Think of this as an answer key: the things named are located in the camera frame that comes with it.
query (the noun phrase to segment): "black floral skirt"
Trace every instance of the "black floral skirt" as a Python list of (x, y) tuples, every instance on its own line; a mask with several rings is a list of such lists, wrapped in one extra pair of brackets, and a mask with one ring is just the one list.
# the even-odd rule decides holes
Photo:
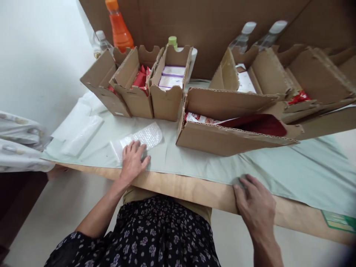
[(104, 238), (68, 235), (45, 266), (220, 266), (212, 230), (200, 215), (158, 195), (121, 207)]

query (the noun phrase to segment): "orange bottle cap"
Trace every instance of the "orange bottle cap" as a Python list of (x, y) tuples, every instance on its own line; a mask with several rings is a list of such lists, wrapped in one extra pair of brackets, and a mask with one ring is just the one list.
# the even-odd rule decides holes
[(119, 4), (117, 0), (105, 0), (105, 4), (108, 10), (118, 10)]

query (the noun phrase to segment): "floor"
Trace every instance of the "floor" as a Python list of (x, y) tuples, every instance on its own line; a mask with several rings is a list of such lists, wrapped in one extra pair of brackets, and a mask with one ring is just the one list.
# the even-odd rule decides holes
[[(356, 167), (356, 130), (339, 133), (337, 140)], [(108, 190), (112, 181), (70, 171), (47, 183), (23, 224), (4, 263), (6, 266), (43, 266), (55, 246), (72, 232)], [(115, 217), (109, 230), (113, 230)], [(252, 266), (253, 247), (240, 216), (213, 210), (212, 229), (222, 266)], [(349, 251), (345, 245), (275, 226), (285, 266), (336, 266)]]

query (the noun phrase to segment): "wooden table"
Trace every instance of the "wooden table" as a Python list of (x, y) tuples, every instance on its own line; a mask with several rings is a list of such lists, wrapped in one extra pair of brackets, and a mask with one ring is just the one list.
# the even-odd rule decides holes
[[(56, 163), (79, 171), (98, 174), (111, 180), (115, 180), (121, 173), (121, 169), (115, 168)], [(188, 176), (150, 171), (146, 171), (137, 177), (133, 185), (237, 214), (234, 191), (230, 185)], [(274, 199), (277, 202), (275, 225), (345, 245), (352, 245), (356, 235), (329, 228), (320, 210), (283, 197), (274, 196)]]

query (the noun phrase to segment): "finger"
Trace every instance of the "finger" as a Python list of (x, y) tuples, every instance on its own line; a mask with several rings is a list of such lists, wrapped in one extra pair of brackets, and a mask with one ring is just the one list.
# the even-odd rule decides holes
[(124, 158), (127, 154), (127, 146), (124, 147), (123, 151), (122, 151), (122, 157)]
[(257, 187), (255, 187), (252, 183), (250, 183), (248, 180), (246, 179), (241, 179), (240, 178), (240, 182), (246, 187), (246, 191), (247, 191), (247, 195), (252, 198), (257, 192), (258, 189)]
[(267, 190), (267, 188), (256, 178), (250, 174), (246, 174), (246, 178), (252, 183), (260, 192)]
[(147, 156), (147, 157), (143, 160), (143, 162), (142, 162), (142, 164), (141, 164), (142, 170), (145, 170), (145, 169), (146, 169), (146, 167), (147, 167), (147, 165), (149, 164), (150, 160), (151, 160), (151, 156)]
[(127, 146), (127, 150), (126, 150), (127, 153), (131, 151), (132, 146), (134, 145), (134, 143), (135, 143), (135, 141), (132, 140), (131, 143)]
[(233, 185), (233, 188), (235, 193), (236, 206), (238, 207), (239, 210), (241, 210), (241, 208), (247, 205), (245, 191), (237, 184)]
[(138, 148), (137, 152), (140, 154), (140, 157), (142, 156), (142, 153), (144, 152), (145, 149), (146, 149), (146, 144), (143, 144)]
[(134, 144), (132, 145), (133, 151), (136, 152), (139, 146), (140, 146), (140, 140), (137, 140), (137, 141), (134, 142)]

